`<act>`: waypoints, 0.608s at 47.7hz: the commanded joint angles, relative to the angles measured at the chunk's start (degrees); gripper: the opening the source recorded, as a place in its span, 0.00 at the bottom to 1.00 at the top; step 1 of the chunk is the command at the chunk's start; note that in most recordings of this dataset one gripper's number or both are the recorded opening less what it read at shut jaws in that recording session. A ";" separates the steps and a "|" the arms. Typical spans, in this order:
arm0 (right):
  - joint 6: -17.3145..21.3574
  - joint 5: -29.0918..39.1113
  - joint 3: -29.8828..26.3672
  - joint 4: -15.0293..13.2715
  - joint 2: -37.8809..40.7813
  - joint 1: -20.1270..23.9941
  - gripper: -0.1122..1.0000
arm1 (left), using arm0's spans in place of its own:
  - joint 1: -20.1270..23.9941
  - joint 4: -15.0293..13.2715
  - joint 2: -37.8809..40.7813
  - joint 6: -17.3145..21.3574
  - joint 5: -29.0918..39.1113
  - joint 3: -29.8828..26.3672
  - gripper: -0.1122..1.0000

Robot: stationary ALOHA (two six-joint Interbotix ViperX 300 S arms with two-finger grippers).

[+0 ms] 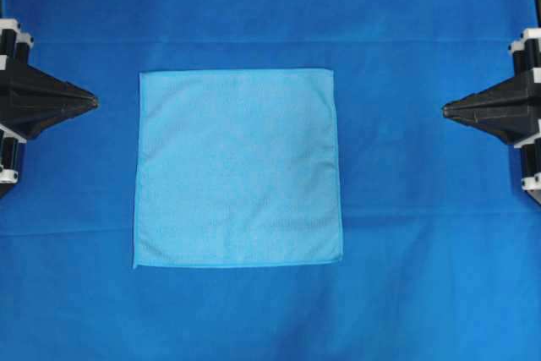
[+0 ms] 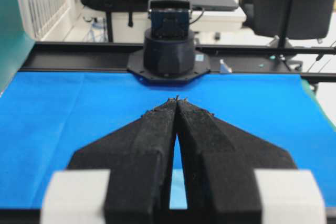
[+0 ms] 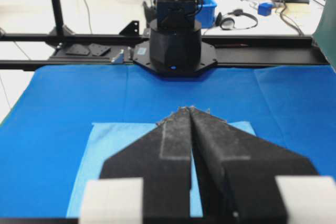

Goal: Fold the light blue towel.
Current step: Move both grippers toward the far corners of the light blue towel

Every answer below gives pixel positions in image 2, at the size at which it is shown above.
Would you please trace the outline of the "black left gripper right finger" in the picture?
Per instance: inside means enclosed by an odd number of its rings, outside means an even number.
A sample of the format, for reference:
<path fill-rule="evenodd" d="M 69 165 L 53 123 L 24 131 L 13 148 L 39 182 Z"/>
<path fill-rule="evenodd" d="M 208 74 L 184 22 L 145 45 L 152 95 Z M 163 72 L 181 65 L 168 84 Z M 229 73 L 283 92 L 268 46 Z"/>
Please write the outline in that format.
<path fill-rule="evenodd" d="M 188 208 L 208 223 L 326 223 L 312 173 L 290 153 L 185 100 L 177 103 Z"/>

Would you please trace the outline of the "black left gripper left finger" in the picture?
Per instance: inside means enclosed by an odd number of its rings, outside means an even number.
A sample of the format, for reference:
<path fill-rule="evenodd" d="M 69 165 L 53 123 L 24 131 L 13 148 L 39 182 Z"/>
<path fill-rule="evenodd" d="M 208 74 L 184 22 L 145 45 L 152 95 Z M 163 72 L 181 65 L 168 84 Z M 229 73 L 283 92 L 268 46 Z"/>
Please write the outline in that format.
<path fill-rule="evenodd" d="M 41 223 L 154 223 L 169 207 L 176 100 L 74 152 L 55 172 Z"/>

